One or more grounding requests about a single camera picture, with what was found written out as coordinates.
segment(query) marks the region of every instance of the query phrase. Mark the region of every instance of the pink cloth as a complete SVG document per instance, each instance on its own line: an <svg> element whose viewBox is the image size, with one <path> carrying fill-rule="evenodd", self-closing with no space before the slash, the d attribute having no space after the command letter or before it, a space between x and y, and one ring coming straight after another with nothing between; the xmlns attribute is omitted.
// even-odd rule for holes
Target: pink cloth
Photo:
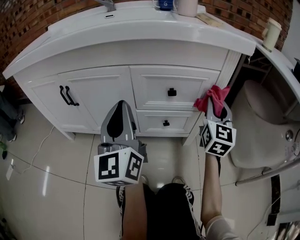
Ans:
<svg viewBox="0 0 300 240"><path fill-rule="evenodd" d="M194 103L194 107L198 108L199 111L205 112L207 111L208 98L211 97L216 117L221 116L222 109L224 107L224 100L230 91L230 87L225 87L224 89L220 89L218 86L213 85L211 89L209 89L204 98L198 98Z"/></svg>

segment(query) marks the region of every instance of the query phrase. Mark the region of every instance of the drawer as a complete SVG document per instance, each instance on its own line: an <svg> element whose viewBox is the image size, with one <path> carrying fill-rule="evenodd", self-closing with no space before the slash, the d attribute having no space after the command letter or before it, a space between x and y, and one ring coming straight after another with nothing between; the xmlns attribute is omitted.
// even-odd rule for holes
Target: drawer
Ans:
<svg viewBox="0 0 300 240"><path fill-rule="evenodd" d="M200 112L136 110L141 133L189 134Z"/></svg>
<svg viewBox="0 0 300 240"><path fill-rule="evenodd" d="M195 111L214 85L219 71L179 66L130 66L136 108L140 110Z"/></svg>

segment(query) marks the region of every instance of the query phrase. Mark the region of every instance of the blue cup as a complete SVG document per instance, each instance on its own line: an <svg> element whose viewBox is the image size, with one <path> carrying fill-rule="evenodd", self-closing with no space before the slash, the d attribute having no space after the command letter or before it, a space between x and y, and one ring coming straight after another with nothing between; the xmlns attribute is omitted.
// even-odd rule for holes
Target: blue cup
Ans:
<svg viewBox="0 0 300 240"><path fill-rule="evenodd" d="M171 11L173 9L173 0L158 0L160 10Z"/></svg>

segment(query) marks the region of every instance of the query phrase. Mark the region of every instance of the faucet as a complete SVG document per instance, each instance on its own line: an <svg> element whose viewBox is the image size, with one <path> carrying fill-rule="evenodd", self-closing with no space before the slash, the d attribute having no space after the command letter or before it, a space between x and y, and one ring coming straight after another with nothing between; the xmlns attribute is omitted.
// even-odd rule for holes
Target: faucet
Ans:
<svg viewBox="0 0 300 240"><path fill-rule="evenodd" d="M113 0L95 0L107 7L108 12L112 12L116 10L116 5L114 4Z"/></svg>

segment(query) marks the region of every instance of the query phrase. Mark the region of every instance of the person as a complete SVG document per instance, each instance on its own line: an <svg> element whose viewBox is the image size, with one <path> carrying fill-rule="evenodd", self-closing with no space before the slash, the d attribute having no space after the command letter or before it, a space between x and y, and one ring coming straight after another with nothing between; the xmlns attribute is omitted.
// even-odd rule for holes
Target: person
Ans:
<svg viewBox="0 0 300 240"><path fill-rule="evenodd" d="M181 177L164 185L157 194L141 176L137 185L117 191L122 217L122 240L200 240L194 213L194 195ZM219 165L214 155L206 154L201 221L208 240L240 240L222 217Z"/></svg>
<svg viewBox="0 0 300 240"><path fill-rule="evenodd" d="M2 110L10 120L17 120L21 124L25 121L25 115L21 108L15 109L4 97L3 93L0 91L0 110ZM11 143L16 140L17 134L10 123L0 115L0 134L5 136L7 141Z"/></svg>

